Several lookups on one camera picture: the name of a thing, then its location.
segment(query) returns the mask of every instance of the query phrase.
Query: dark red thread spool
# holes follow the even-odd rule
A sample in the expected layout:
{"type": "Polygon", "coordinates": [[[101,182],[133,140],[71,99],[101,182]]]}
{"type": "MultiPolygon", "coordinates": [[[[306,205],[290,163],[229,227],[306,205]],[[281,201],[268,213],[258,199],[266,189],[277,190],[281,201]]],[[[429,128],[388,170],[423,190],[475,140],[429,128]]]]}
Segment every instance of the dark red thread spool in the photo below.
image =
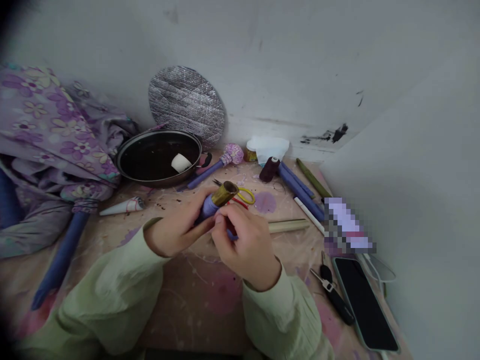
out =
{"type": "Polygon", "coordinates": [[[269,183],[272,181],[274,178],[275,173],[279,169],[280,166],[280,160],[274,156],[271,156],[268,158],[265,166],[261,170],[260,173],[260,180],[262,180],[264,183],[269,183]]]}

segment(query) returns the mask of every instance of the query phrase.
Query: black pot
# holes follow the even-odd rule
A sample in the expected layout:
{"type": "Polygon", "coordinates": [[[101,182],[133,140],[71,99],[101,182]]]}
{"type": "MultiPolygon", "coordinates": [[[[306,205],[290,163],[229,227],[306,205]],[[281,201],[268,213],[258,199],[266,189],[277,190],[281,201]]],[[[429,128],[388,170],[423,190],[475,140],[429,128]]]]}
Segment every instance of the black pot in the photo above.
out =
{"type": "Polygon", "coordinates": [[[205,168],[212,160],[212,154],[199,166],[202,143],[188,132],[180,130],[153,130],[143,132],[125,142],[115,158],[120,173],[149,188],[169,188],[178,185],[197,170],[205,168]],[[172,167],[172,160],[182,154],[193,165],[178,173],[172,167]]]}

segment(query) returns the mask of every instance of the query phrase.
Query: phone screen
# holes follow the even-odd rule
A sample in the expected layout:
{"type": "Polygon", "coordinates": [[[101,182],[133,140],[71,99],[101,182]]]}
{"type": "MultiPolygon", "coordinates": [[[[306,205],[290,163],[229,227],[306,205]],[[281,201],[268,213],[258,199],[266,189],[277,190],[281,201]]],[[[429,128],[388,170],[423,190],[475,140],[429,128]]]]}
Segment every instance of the phone screen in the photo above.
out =
{"type": "Polygon", "coordinates": [[[398,351],[397,341],[360,263],[339,257],[333,261],[366,346],[376,350],[398,351]]]}

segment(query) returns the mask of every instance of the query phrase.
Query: person's right hand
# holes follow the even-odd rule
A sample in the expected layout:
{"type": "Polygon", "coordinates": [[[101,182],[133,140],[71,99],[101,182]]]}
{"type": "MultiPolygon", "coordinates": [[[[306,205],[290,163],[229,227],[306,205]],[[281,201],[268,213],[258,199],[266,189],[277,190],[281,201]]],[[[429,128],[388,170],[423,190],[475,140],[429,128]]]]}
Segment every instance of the person's right hand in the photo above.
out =
{"type": "Polygon", "coordinates": [[[267,220],[237,204],[223,206],[215,215],[211,236],[225,265],[255,290],[264,292],[275,286],[282,265],[274,255],[267,220]],[[235,227],[236,241],[229,239],[226,217],[235,227]]]}

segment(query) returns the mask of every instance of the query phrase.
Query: light green sleeve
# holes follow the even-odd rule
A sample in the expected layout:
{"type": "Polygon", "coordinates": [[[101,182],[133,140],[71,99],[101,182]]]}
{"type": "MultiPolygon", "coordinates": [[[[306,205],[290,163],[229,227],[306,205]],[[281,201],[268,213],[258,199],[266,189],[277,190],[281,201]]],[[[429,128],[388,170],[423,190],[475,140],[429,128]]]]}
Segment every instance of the light green sleeve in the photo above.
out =
{"type": "MultiPolygon", "coordinates": [[[[269,359],[334,359],[315,301],[297,276],[280,279],[265,292],[243,283],[246,332],[255,347],[269,359]]],[[[245,359],[258,359],[252,352],[245,359]]]]}
{"type": "Polygon", "coordinates": [[[126,245],[100,257],[45,325],[19,344],[33,359],[95,359],[130,351],[154,309],[169,259],[144,239],[147,222],[126,245]]]}

